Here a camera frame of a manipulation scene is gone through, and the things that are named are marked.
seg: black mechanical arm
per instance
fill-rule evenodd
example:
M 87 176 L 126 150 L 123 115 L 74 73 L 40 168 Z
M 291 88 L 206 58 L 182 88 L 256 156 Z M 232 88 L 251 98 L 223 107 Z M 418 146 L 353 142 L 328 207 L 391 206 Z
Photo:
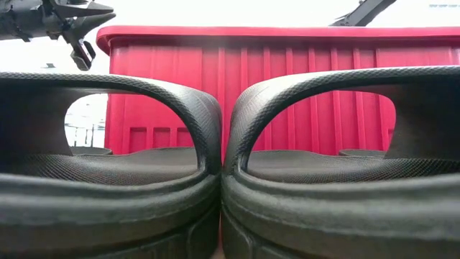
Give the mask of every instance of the black mechanical arm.
M 330 26 L 365 27 L 396 0 L 361 0 L 359 6 L 349 14 L 339 17 Z
M 84 37 L 114 17 L 111 7 L 88 0 L 0 0 L 0 40 L 62 36 L 75 64 L 87 71 L 96 52 Z

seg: container lid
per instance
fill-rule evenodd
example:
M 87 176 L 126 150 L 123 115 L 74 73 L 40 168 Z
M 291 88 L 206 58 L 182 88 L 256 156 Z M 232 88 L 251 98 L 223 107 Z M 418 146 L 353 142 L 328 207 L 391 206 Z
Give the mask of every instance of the container lid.
M 113 39 L 177 37 L 252 37 L 252 38 L 308 38 L 309 40 L 460 40 L 460 27 L 429 28 L 371 28 L 371 27 L 156 27 L 109 26 L 98 31 L 96 43 L 106 54 L 110 53 Z

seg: ribbed plastic wall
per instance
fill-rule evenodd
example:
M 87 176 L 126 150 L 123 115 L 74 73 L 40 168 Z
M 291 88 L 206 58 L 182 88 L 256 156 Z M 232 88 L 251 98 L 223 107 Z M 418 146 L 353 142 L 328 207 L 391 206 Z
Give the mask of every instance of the ribbed plastic wall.
M 426 37 L 423 30 L 416 30 L 417 37 L 408 33 L 407 37 L 394 39 L 387 30 L 380 41 L 378 37 L 356 40 L 350 37 L 350 31 L 337 36 L 347 28 L 334 28 L 330 36 L 327 29 L 322 29 L 321 38 L 279 33 L 276 39 L 264 35 L 214 35 L 214 31 L 206 35 L 203 28 L 195 34 L 193 28 L 183 28 L 192 30 L 186 35 L 174 35 L 174 31 L 168 35 L 163 27 L 143 27 L 141 30 L 147 31 L 142 35 L 140 28 L 121 28 L 112 27 L 98 36 L 98 45 L 110 53 L 111 73 L 170 81 L 215 96 L 224 115 L 223 151 L 236 99 L 257 82 L 316 71 L 459 63 L 458 41 L 429 35 L 428 30 Z M 161 37 L 155 37 L 155 28 Z M 369 30 L 372 35 L 383 32 L 361 32 L 369 34 Z M 401 29 L 396 32 L 404 35 Z M 254 150 L 298 149 L 328 155 L 336 155 L 344 148 L 386 150 L 394 125 L 395 111 L 389 99 L 334 91 L 286 109 L 267 126 Z M 106 147 L 114 153 L 191 145 L 184 124 L 163 104 L 145 96 L 109 96 Z

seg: rubber sole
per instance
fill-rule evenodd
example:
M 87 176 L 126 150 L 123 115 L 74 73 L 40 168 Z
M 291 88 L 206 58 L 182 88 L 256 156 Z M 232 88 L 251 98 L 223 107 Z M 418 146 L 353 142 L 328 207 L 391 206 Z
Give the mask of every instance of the rubber sole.
M 186 226 L 163 235 L 125 244 L 82 251 L 54 251 L 46 254 L 8 254 L 7 258 L 88 259 L 209 259 L 218 246 L 220 209 L 217 204 Z
M 326 259 L 288 250 L 250 232 L 222 207 L 222 239 L 226 259 Z

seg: red plastic container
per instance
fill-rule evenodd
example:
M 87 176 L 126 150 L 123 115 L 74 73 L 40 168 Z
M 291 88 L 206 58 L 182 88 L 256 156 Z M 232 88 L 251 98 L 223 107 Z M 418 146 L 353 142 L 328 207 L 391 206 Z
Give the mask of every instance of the red plastic container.
M 207 91 L 224 113 L 224 146 L 239 94 L 278 76 L 356 68 L 459 64 L 460 28 L 106 27 L 98 46 L 110 72 Z M 288 108 L 255 150 L 299 149 L 336 155 L 343 148 L 385 150 L 394 107 L 374 94 L 335 91 Z M 110 95 L 106 147 L 116 154 L 192 145 L 166 106 L 144 96 Z

